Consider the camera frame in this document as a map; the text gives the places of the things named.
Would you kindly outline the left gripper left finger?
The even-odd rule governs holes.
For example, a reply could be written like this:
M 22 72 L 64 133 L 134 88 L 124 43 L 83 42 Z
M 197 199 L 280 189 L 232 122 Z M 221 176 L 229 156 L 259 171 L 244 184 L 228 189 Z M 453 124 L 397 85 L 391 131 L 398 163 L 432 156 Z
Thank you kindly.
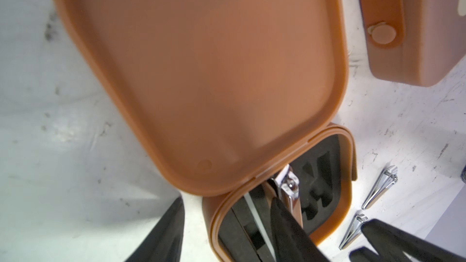
M 185 209 L 178 197 L 127 262 L 179 262 L 182 254 Z

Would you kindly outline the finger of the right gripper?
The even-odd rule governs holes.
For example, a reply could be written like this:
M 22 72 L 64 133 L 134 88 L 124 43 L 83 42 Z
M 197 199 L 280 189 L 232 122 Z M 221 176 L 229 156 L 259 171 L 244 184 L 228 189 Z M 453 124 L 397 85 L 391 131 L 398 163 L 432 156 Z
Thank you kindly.
M 350 262 L 386 262 L 387 260 L 379 256 L 366 247 L 361 247 L 349 254 Z
M 466 259 L 439 246 L 415 237 L 381 220 L 362 225 L 362 233 L 375 253 L 387 262 L 464 262 Z

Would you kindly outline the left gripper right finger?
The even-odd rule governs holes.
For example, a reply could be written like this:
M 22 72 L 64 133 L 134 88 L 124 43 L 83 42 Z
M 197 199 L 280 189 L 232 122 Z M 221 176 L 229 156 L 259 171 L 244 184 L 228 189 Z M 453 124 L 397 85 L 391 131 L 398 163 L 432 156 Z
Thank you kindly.
M 271 231 L 277 262 L 328 262 L 278 198 L 271 202 Z

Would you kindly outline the large brown nail clipper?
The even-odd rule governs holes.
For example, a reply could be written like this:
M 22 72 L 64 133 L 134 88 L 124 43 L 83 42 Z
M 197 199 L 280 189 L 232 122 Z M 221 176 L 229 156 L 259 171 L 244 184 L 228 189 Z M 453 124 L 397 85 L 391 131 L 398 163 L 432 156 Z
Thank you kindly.
M 285 205 L 298 224 L 303 227 L 300 180 L 293 172 L 291 165 L 285 165 L 268 180 L 268 183 L 273 188 L 277 198 Z

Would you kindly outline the brown case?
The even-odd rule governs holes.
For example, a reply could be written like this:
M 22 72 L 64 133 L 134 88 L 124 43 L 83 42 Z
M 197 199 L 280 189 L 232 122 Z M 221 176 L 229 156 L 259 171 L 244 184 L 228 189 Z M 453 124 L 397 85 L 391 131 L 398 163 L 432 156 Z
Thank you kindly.
M 359 0 L 374 77 L 430 87 L 466 55 L 466 0 Z
M 334 139 L 300 185 L 320 243 L 342 223 L 358 177 L 351 132 L 333 123 L 348 83 L 342 0 L 54 0 L 69 36 L 176 188 L 203 198 L 209 243 L 248 191 Z

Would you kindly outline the small brown clipper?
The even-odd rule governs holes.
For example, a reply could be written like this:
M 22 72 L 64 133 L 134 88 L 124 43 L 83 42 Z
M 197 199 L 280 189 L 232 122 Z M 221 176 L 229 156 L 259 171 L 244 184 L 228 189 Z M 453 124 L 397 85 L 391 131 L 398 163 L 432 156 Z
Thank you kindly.
M 388 189 L 394 186 L 398 182 L 398 167 L 397 166 L 386 166 L 382 169 L 381 173 L 377 177 L 377 180 L 367 195 L 365 201 L 362 204 L 361 209 L 363 211 L 369 209 L 375 202 L 386 193 Z
M 346 249 L 361 234 L 361 228 L 368 221 L 368 217 L 362 213 L 354 215 L 340 245 L 339 250 Z

